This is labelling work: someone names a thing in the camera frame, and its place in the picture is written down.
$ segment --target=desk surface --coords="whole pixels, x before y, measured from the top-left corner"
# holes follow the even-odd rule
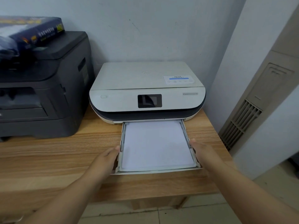
[[[212,145],[221,158],[232,158],[203,110],[185,122],[189,138]],[[121,124],[102,121],[89,106],[78,132],[66,138],[12,137],[0,143],[0,214],[36,210],[78,179],[97,154],[117,146]],[[156,174],[114,175],[91,201],[209,194],[217,192],[203,169]]]

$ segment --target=floor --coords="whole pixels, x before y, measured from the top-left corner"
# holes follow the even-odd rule
[[[287,162],[270,169],[255,182],[280,200],[299,210],[299,179]],[[220,194],[191,197],[180,210],[171,207],[134,211],[129,202],[90,204],[79,224],[193,224],[241,223]]]

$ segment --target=printer paper drawer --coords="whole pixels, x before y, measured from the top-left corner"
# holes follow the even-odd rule
[[[183,120],[124,122],[115,174],[199,169]]]
[[[47,113],[43,108],[21,108],[0,110],[1,120],[44,118]]]

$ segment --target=black printer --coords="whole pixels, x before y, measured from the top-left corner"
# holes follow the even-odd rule
[[[32,53],[26,64],[0,64],[0,138],[71,136],[95,80],[88,36],[66,31]]]

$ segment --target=hand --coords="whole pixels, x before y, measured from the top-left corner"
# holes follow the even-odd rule
[[[208,171],[213,172],[225,164],[212,146],[191,139],[189,144],[194,148],[199,163]]]
[[[95,185],[100,185],[111,174],[119,150],[120,146],[116,146],[100,153],[82,177]]]

